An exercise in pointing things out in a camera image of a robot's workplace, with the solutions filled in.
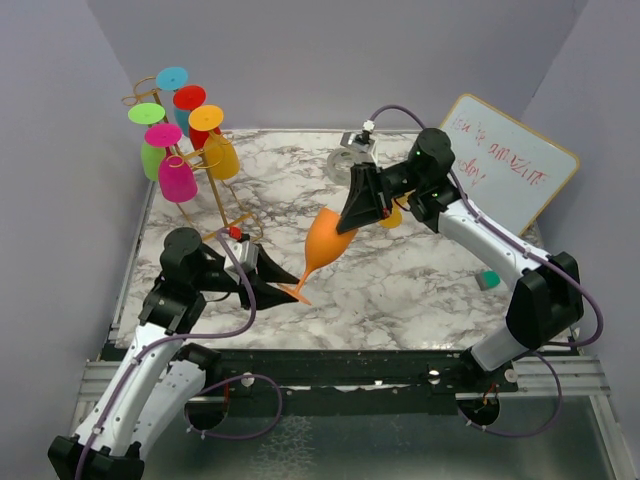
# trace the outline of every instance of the cable connector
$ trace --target cable connector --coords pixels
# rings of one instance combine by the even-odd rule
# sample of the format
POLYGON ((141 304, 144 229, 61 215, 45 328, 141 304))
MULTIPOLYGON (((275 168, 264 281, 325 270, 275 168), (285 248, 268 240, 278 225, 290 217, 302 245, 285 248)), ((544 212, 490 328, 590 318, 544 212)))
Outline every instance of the cable connector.
POLYGON ((365 122, 362 124, 363 132, 373 133, 374 128, 376 128, 376 124, 373 122, 373 120, 365 120, 365 122))

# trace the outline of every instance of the wine glass base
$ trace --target wine glass base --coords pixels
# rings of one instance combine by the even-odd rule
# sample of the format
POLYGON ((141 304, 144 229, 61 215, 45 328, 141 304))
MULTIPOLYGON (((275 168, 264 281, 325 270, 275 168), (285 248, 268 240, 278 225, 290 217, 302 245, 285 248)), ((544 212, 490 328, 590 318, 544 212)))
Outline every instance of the wine glass base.
POLYGON ((300 295, 300 292, 296 292, 293 288, 287 287, 286 285, 283 285, 281 283, 278 284, 278 287, 280 287, 280 290, 287 292, 289 295, 291 295, 293 298, 298 300, 300 303, 311 305, 311 302, 309 300, 307 300, 304 296, 300 295))

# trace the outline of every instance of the handwritten text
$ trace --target handwritten text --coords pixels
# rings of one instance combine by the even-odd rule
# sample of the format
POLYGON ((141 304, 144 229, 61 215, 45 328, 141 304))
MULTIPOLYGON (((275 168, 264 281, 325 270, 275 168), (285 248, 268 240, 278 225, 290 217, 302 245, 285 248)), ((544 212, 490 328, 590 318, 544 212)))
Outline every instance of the handwritten text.
MULTIPOLYGON (((478 147, 482 147, 485 142, 488 144, 487 132, 483 129, 482 123, 477 122, 473 124, 463 114, 459 114, 454 118, 451 129, 456 132, 464 132, 475 135, 475 142, 478 147)), ((491 155, 495 160, 503 162, 509 167, 511 171, 516 173, 520 178, 524 179, 530 186, 536 186, 544 182, 549 178, 549 174, 537 170, 533 167, 530 160, 522 158, 516 151, 505 145, 498 143, 492 143, 487 148, 487 153, 491 155)), ((471 186, 477 185, 483 178, 486 177, 486 173, 480 171, 480 167, 477 165, 477 159, 474 158, 469 162, 459 161, 458 170, 465 173, 467 177, 472 178, 471 186)))

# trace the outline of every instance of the small orange object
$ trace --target small orange object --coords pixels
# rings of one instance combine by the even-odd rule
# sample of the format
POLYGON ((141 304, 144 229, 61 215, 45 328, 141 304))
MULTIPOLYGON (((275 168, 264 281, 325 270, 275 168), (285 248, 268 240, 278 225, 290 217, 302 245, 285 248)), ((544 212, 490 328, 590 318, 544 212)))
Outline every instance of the small orange object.
POLYGON ((304 244, 304 258, 306 268, 300 282, 295 289, 286 285, 278 285, 282 290, 302 303, 311 305, 311 302, 300 295, 300 289, 309 275, 318 268, 326 267, 336 261, 344 253, 358 230, 351 230, 343 234, 336 231, 340 215, 333 210, 323 208, 320 210, 311 228, 307 233, 304 244))
POLYGON ((242 230, 240 230, 238 227, 229 227, 229 236, 234 240, 240 241, 240 239, 242 238, 242 230))

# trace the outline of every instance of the wire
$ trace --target wire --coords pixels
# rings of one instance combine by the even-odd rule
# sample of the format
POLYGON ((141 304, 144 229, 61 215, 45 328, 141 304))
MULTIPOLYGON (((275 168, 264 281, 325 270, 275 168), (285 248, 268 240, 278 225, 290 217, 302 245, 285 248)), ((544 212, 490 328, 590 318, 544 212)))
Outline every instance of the wire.
POLYGON ((558 372, 556 372, 555 369, 553 368, 553 365, 551 365, 551 363, 546 358, 544 358, 538 352, 531 352, 531 354, 535 355, 536 357, 538 357, 542 363, 544 363, 547 367, 549 367, 549 370, 551 371, 551 375, 553 375, 553 379, 556 382, 556 388, 558 389, 558 401, 556 402, 556 408, 555 408, 555 410, 553 412, 553 415, 547 421, 547 423, 545 423, 541 427, 538 427, 535 430, 532 430, 531 432, 527 432, 527 433, 505 432, 503 430, 487 428, 486 426, 478 425, 477 423, 472 422, 462 412, 462 410, 460 410, 458 408, 458 413, 467 421, 467 425, 468 426, 471 426, 471 427, 475 428, 476 430, 480 430, 480 431, 482 431, 484 433, 488 433, 490 435, 496 435, 498 437, 530 438, 530 437, 533 437, 535 435, 539 435, 540 433, 546 432, 547 430, 549 430, 551 427, 553 427, 556 424, 556 422, 558 421, 558 418, 560 417, 560 412, 562 411, 562 405, 564 403, 564 397, 562 395, 562 386, 560 385, 560 377, 558 376, 558 372))
POLYGON ((230 337, 235 337, 237 335, 241 335, 244 332, 246 332, 247 330, 249 330, 251 328, 251 326, 253 325, 255 319, 256 319, 256 313, 257 313, 257 305, 256 305, 256 297, 255 294, 253 292, 253 289, 251 288, 251 283, 249 282, 249 278, 247 277, 247 274, 245 273, 244 269, 242 268, 242 265, 240 264, 240 262, 238 261, 238 259, 236 258, 236 256, 233 254, 233 251, 231 250, 231 248, 229 247, 229 245, 227 244, 227 242, 222 238, 222 234, 229 234, 229 230, 227 230, 226 228, 221 228, 220 230, 218 230, 216 232, 216 239, 218 240, 218 242, 220 242, 220 246, 222 247, 222 249, 225 251, 225 253, 227 254, 227 256, 229 257, 229 259, 231 260, 231 263, 233 263, 233 266, 236 268, 236 271, 238 272, 238 275, 240 275, 240 280, 242 281, 242 284, 244 286, 244 288, 247 291, 247 295, 249 297, 249 304, 250 304, 250 309, 251 312, 249 314, 249 320, 247 321, 247 323, 245 323, 242 327, 238 328, 237 330, 233 330, 231 332, 227 332, 227 333, 187 333, 187 334, 179 334, 179 335, 172 335, 170 337, 165 337, 165 338, 161 338, 159 340, 156 340, 155 342, 150 343, 149 345, 147 345, 145 348, 143 348, 140 353, 138 353, 134 358, 129 366, 127 367, 127 369, 124 371, 124 373, 122 374, 122 378, 120 378, 120 381, 116 384, 115 388, 113 389, 113 393, 111 394, 111 397, 109 397, 109 400, 107 400, 106 405, 104 406, 102 413, 100 414, 100 416, 98 417, 98 420, 96 421, 94 427, 92 428, 92 432, 89 435, 89 437, 87 438, 87 441, 82 449, 82 452, 80 453, 80 458, 78 459, 78 465, 76 467, 76 473, 74 475, 74 480, 82 480, 82 471, 84 468, 84 464, 87 460, 87 456, 89 455, 89 452, 91 451, 91 445, 93 445, 93 442, 96 440, 96 438, 98 437, 98 434, 96 434, 96 431, 100 431, 109 415, 109 413, 111 412, 111 410, 113 409, 113 406, 116 403, 116 400, 118 399, 120 393, 122 392, 122 390, 124 389, 127 381, 129 380, 129 377, 131 377, 131 374, 133 373, 133 371, 136 369, 136 367, 140 364, 140 362, 142 361, 142 359, 154 348, 167 343, 167 342, 174 342, 177 340, 216 340, 216 339, 220 339, 220 338, 230 338, 230 337))
POLYGON ((404 210, 405 212, 410 212, 411 211, 407 207, 404 207, 404 206, 400 205, 400 202, 398 202, 397 198, 393 199, 393 203, 395 203, 400 209, 404 210))
POLYGON ((211 300, 207 300, 207 303, 221 302, 222 300, 226 300, 227 298, 229 298, 230 295, 231 295, 231 292, 228 292, 220 298, 212 298, 211 300))
POLYGON ((427 128, 425 127, 424 123, 422 123, 422 120, 420 120, 418 116, 415 113, 413 113, 411 110, 409 110, 406 107, 403 107, 402 105, 395 105, 393 103, 389 105, 385 105, 384 107, 380 107, 378 110, 373 112, 373 115, 369 117, 369 120, 373 122, 376 118, 378 118, 378 115, 380 115, 382 112, 386 112, 387 110, 399 110, 401 112, 404 112, 407 115, 409 115, 411 118, 413 118, 416 121, 416 123, 420 125, 420 128, 422 128, 423 130, 427 128))
MULTIPOLYGON (((411 118, 413 118, 416 121, 416 123, 418 125, 420 125, 420 127, 422 129, 426 128, 424 123, 422 123, 422 121, 417 117, 416 114, 414 114, 413 112, 411 112, 407 108, 402 107, 400 105, 385 105, 384 107, 380 107, 378 110, 376 110, 373 113, 373 115, 371 115, 371 117, 369 117, 369 119, 370 120, 374 120, 378 115, 380 115, 380 113, 384 112, 385 110, 392 110, 392 109, 393 110, 400 110, 401 112, 406 113, 411 118)), ((600 309, 600 306, 598 305, 598 302, 596 302, 596 299, 589 292, 587 292, 587 290, 582 285, 580 285, 580 283, 578 283, 576 280, 574 280, 564 270, 562 270, 561 268, 555 266, 554 264, 549 262, 546 258, 542 258, 542 257, 540 257, 540 256, 538 256, 538 255, 536 255, 534 253, 528 252, 527 249, 524 246, 522 246, 522 245, 520 245, 520 243, 512 240, 511 237, 509 237, 508 235, 504 234, 499 228, 496 228, 489 221, 487 221, 482 215, 480 215, 478 213, 478 211, 475 208, 473 208, 471 203, 469 203, 469 196, 467 195, 467 193, 462 188, 462 184, 460 183, 460 180, 458 180, 458 177, 456 176, 455 172, 453 170, 451 170, 449 173, 451 175, 451 178, 453 179, 453 183, 455 183, 456 188, 460 192, 460 196, 462 198, 462 202, 464 203, 464 206, 467 208, 469 213, 479 223, 481 223, 484 227, 487 228, 487 230, 489 230, 496 237, 498 237, 499 239, 504 241, 506 244, 508 244, 511 247, 515 248, 518 252, 520 252, 522 254, 525 254, 525 255, 528 255, 529 258, 535 260, 536 262, 540 263, 541 265, 544 265, 549 270, 551 270, 555 274, 559 275, 569 285, 571 285, 573 288, 578 290, 578 292, 580 292, 580 295, 582 295, 587 300, 587 302, 589 302, 589 304, 591 305, 591 308, 593 308, 593 312, 596 315, 596 330, 595 330, 595 332, 593 333, 593 335, 591 337, 587 338, 586 340, 582 340, 582 341, 578 341, 578 342, 547 342, 547 345, 555 345, 555 346, 561 346, 561 347, 577 348, 577 347, 585 347, 587 345, 591 345, 592 343, 596 342, 600 338, 600 336, 602 335, 602 332, 604 331, 604 316, 602 314, 602 310, 600 309)))
POLYGON ((193 430, 194 432, 197 432, 200 435, 203 435, 203 436, 206 435, 207 437, 211 437, 211 438, 220 438, 222 440, 252 440, 254 438, 258 438, 264 435, 265 433, 268 433, 271 430, 273 430, 275 426, 278 424, 278 422, 280 421, 280 418, 282 417, 283 400, 282 400, 282 392, 280 391, 278 384, 269 377, 260 375, 258 373, 247 373, 245 375, 238 375, 235 377, 227 378, 226 380, 222 380, 221 382, 218 382, 215 385, 211 385, 210 387, 205 388, 198 394, 198 396, 204 395, 205 393, 209 393, 217 388, 224 387, 225 385, 229 385, 232 382, 237 382, 238 380, 242 380, 243 378, 255 378, 258 380, 264 380, 270 383, 271 386, 275 389, 276 395, 278 396, 278 411, 276 412, 276 415, 273 418, 273 421, 269 425, 267 425, 262 430, 259 430, 255 433, 248 433, 246 435, 227 435, 225 433, 216 433, 216 432, 209 432, 206 430, 198 430, 192 425, 191 420, 189 419, 189 413, 185 411, 184 417, 187 420, 187 423, 189 424, 189 429, 187 430, 187 433, 193 430))
POLYGON ((489 390, 487 390, 484 395, 482 396, 482 403, 483 405, 487 404, 487 395, 489 395, 491 392, 493 392, 493 390, 496 388, 496 382, 492 382, 491 386, 489 387, 489 390))

